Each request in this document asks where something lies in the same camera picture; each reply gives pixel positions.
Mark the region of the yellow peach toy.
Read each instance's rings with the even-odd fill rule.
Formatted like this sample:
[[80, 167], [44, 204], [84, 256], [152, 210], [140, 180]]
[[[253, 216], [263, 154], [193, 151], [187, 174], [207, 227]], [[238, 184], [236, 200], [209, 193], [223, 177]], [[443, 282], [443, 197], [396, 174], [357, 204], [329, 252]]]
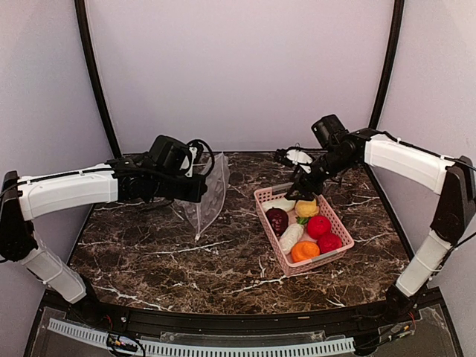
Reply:
[[320, 213], [318, 201], [316, 199], [312, 201], [297, 201], [295, 204], [295, 213], [300, 218], [312, 218], [317, 216]]

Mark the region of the red tomato toy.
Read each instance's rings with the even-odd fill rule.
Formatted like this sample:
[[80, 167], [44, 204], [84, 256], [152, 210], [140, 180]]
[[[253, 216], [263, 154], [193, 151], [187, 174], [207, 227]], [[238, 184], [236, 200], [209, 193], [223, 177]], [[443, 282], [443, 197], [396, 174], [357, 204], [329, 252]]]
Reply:
[[331, 231], [331, 222], [325, 216], [318, 215], [312, 217], [306, 226], [306, 232], [310, 238], [318, 240], [324, 234]]

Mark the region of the dark purple fruit toy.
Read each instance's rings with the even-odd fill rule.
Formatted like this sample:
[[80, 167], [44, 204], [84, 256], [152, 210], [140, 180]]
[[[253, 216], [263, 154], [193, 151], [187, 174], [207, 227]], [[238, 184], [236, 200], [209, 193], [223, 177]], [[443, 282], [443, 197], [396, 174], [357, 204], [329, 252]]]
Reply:
[[277, 237], [280, 237], [289, 226], [289, 216], [280, 208], [270, 208], [266, 211], [266, 217]]

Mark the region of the clear zip top bag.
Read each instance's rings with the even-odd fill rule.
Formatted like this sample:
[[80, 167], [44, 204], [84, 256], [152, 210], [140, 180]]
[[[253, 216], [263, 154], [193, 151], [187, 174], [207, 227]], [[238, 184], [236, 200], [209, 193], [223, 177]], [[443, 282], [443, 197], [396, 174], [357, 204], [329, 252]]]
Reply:
[[200, 203], [176, 201], [173, 207], [178, 210], [195, 232], [197, 242], [204, 235], [213, 222], [220, 215], [228, 189], [230, 170], [228, 156], [223, 152], [215, 155], [214, 168], [206, 178], [207, 192], [202, 196]]

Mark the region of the pink plastic basket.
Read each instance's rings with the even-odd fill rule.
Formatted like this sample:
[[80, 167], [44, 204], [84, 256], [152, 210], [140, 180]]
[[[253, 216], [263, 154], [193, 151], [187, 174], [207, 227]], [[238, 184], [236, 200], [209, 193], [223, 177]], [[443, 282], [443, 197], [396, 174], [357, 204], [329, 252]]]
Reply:
[[297, 276], [342, 258], [354, 239], [328, 201], [289, 201], [289, 184], [256, 190], [256, 210], [283, 273]]

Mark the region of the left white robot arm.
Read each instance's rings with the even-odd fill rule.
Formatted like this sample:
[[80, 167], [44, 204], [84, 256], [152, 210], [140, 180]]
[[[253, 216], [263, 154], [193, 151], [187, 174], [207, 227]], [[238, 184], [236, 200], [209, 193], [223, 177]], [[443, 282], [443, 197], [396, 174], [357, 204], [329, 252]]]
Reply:
[[46, 176], [18, 176], [11, 171], [1, 188], [1, 261], [18, 262], [42, 283], [76, 304], [89, 324], [99, 324], [105, 309], [86, 286], [35, 232], [33, 220], [60, 210], [97, 203], [155, 198], [198, 203], [207, 191], [206, 177], [192, 167], [167, 170], [157, 164], [111, 160], [93, 167]]

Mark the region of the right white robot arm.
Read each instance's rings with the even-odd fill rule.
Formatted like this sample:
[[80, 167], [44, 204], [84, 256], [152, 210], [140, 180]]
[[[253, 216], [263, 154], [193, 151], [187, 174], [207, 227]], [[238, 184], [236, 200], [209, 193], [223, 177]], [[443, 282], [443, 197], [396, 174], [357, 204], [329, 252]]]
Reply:
[[301, 147], [276, 152], [282, 164], [294, 167], [287, 199], [311, 200], [321, 194], [324, 182], [354, 164], [379, 167], [427, 187], [439, 196], [428, 236], [393, 287], [398, 294], [384, 301], [379, 315], [388, 323], [408, 311], [408, 300], [432, 275], [440, 271], [452, 251], [466, 242], [464, 233], [475, 216], [475, 168], [467, 157], [452, 158], [405, 143], [387, 132], [345, 129], [317, 135], [319, 156]]

